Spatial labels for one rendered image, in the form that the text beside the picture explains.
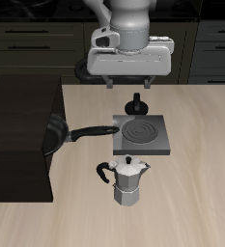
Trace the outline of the dark wooden cabinet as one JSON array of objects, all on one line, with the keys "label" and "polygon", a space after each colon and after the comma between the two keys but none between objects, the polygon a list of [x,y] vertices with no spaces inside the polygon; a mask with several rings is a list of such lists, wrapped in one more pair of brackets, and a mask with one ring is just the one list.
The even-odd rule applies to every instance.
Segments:
[{"label": "dark wooden cabinet", "polygon": [[42,144],[49,117],[65,116],[59,75],[0,78],[0,203],[53,200]]}]

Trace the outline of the black frying pan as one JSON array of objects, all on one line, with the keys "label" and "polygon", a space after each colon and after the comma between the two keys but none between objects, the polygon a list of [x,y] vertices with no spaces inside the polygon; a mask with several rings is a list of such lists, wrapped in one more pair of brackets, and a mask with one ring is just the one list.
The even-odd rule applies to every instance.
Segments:
[{"label": "black frying pan", "polygon": [[90,126],[69,130],[68,124],[59,116],[52,114],[49,118],[43,139],[42,149],[45,156],[60,149],[64,143],[75,142],[84,136],[115,134],[120,131],[117,126]]}]

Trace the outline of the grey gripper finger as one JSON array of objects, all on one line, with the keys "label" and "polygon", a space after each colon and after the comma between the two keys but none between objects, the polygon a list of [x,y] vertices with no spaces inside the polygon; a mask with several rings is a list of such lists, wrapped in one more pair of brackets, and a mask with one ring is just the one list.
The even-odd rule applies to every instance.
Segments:
[{"label": "grey gripper finger", "polygon": [[113,88],[113,80],[110,79],[108,76],[104,75],[103,80],[106,82],[106,88],[112,89]]},{"label": "grey gripper finger", "polygon": [[144,80],[144,88],[150,89],[152,82],[155,80],[155,76],[150,76],[148,79]]}]

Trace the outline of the dark grey stove plate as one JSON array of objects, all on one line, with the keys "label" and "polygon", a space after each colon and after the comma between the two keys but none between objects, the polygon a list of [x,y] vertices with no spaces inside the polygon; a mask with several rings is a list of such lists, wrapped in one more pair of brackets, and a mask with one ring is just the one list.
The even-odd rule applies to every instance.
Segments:
[{"label": "dark grey stove plate", "polygon": [[170,144],[162,115],[114,115],[120,131],[113,135],[114,155],[169,155]]}]

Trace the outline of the round black stove knob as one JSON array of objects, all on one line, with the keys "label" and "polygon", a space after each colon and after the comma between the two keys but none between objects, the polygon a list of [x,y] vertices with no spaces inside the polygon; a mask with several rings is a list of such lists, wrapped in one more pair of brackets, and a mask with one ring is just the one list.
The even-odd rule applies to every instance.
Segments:
[{"label": "round black stove knob", "polygon": [[133,95],[133,101],[130,101],[125,106],[125,112],[128,115],[146,115],[148,113],[148,105],[140,99],[140,94]]}]

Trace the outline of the dark kitchen cupboards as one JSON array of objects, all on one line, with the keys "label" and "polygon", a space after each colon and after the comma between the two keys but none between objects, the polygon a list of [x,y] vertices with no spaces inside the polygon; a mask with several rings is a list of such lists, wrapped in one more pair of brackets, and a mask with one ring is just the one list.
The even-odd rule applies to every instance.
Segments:
[{"label": "dark kitchen cupboards", "polygon": [[[175,41],[172,71],[154,83],[183,84],[198,23],[225,20],[225,0],[178,0],[170,11],[150,11],[149,17],[153,35]],[[83,0],[0,0],[0,76],[59,74],[63,83],[78,84],[75,65],[88,53],[97,28],[98,19]]]}]

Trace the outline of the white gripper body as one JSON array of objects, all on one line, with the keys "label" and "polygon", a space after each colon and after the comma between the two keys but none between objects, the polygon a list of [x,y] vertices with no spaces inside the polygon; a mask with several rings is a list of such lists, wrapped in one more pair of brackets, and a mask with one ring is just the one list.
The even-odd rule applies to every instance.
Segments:
[{"label": "white gripper body", "polygon": [[114,47],[92,47],[87,71],[92,75],[168,75],[175,43],[169,37],[150,37],[135,54],[124,54]]}]

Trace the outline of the silver moka pot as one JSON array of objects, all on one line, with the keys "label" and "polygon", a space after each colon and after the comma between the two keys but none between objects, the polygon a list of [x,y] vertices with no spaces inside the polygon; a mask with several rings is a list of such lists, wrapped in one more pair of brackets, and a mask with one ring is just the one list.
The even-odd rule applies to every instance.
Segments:
[{"label": "silver moka pot", "polygon": [[115,161],[102,162],[97,166],[100,178],[108,183],[104,169],[112,171],[115,177],[114,200],[121,206],[133,206],[139,201],[139,180],[150,165],[138,157],[126,154]]}]

